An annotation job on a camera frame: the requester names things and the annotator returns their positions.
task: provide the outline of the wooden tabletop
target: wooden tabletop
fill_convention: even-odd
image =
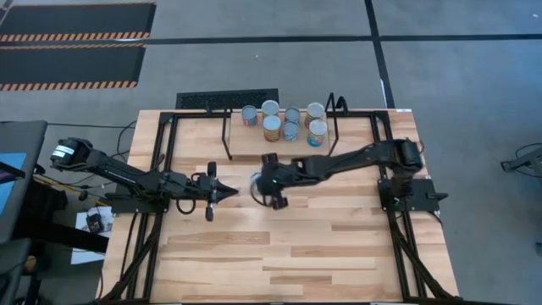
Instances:
[[[130,165],[149,170],[159,114],[140,112]],[[340,139],[334,155],[373,142],[368,119],[338,121]],[[412,112],[390,110],[390,121],[394,138],[419,141]],[[288,189],[290,206],[274,211],[253,202],[249,193],[250,176],[261,168],[259,156],[229,161],[220,140],[221,119],[181,119],[178,128],[172,170],[191,175],[216,161],[218,178],[240,193],[219,203],[212,223],[205,220],[204,202],[188,216],[171,205],[163,220],[151,302],[401,300],[376,167],[335,175],[317,186]],[[423,170],[420,177],[426,174]],[[440,224],[425,212],[411,216],[420,258],[449,293],[457,294]],[[103,265],[104,292],[119,279],[131,218],[123,214],[114,221]],[[137,297],[146,266],[144,262],[139,273]],[[406,269],[415,295],[408,262]]]

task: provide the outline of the tin can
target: tin can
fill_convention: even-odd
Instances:
[[[282,134],[285,140],[295,141],[297,140],[297,134],[299,133],[299,125],[294,121],[285,122],[282,128]]]
[[[328,133],[328,125],[321,119],[315,119],[308,127],[307,142],[312,147],[319,147],[324,143],[325,134]]]
[[[274,100],[267,100],[262,104],[262,113],[265,118],[268,115],[279,115],[279,104]]]
[[[241,116],[243,117],[243,124],[245,126],[254,126],[257,124],[257,109],[252,105],[246,105],[241,110]]]
[[[294,108],[294,107],[287,108],[285,111],[285,122],[292,121],[299,124],[300,115],[301,113],[299,112],[298,108]]]
[[[315,119],[321,119],[324,116],[324,106],[321,103],[310,103],[307,106],[307,116],[305,117],[305,127],[311,124]]]
[[[263,119],[263,137],[266,141],[278,141],[280,139],[280,118],[276,115],[268,115]]]

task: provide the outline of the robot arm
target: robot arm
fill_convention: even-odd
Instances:
[[[290,164],[279,163],[276,153],[263,155],[262,161],[262,173],[256,179],[256,187],[264,196],[263,204],[274,209],[288,205],[288,200],[281,194],[286,187],[314,186],[332,175],[372,165],[384,165],[394,172],[393,193],[404,199],[411,192],[412,177],[423,167],[418,147],[410,140],[381,141],[333,157],[294,158]],[[266,202],[267,197],[271,197],[270,202]]]
[[[196,180],[175,172],[144,172],[94,149],[89,141],[77,138],[58,141],[51,161],[58,170],[100,175],[126,187],[131,196],[140,201],[154,202],[164,198],[207,200],[206,218],[209,221],[213,219],[215,204],[237,194],[236,189],[218,181],[216,163],[209,163],[207,174],[195,173],[192,177],[197,177]]]

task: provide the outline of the wooden table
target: wooden table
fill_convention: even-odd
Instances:
[[[389,112],[394,138],[419,141],[412,112]],[[130,165],[149,170],[159,114],[140,112]],[[340,139],[334,154],[373,142],[368,119],[344,118],[338,123]],[[215,208],[212,223],[204,218],[204,202],[188,216],[171,205],[163,220],[151,302],[401,300],[388,219],[376,186],[377,167],[335,175],[318,186],[288,189],[290,206],[273,211],[250,197],[250,176],[261,168],[259,156],[229,161],[221,130],[221,119],[179,121],[172,170],[190,175],[216,161],[219,179],[240,193]],[[411,216],[420,258],[449,293],[457,294],[440,224],[425,212]],[[104,293],[119,279],[131,218],[124,214],[114,221],[103,265]],[[411,293],[416,295],[406,261]],[[137,297],[142,294],[146,266],[144,262],[140,269]]]

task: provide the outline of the gray floor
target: gray floor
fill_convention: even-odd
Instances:
[[[537,0],[378,0],[374,7],[382,35],[542,33]],[[159,0],[152,29],[156,38],[369,33],[361,0]],[[450,193],[442,219],[461,295],[538,304],[542,258],[534,243],[542,241],[542,190],[532,178],[503,173],[499,162],[540,141],[542,41],[383,48],[395,104],[413,109],[429,171],[438,191]],[[141,109],[173,108],[177,92],[268,87],[279,88],[285,105],[323,102],[335,92],[351,108],[384,106],[371,42],[150,46],[135,89],[1,92],[0,120],[126,125]],[[52,126],[40,162],[48,165],[58,138],[87,138],[113,153],[117,135]],[[131,132],[122,148],[130,139]],[[74,202],[70,211],[78,208]],[[58,265],[44,281],[44,296],[55,304],[94,296],[99,264],[69,272]]]

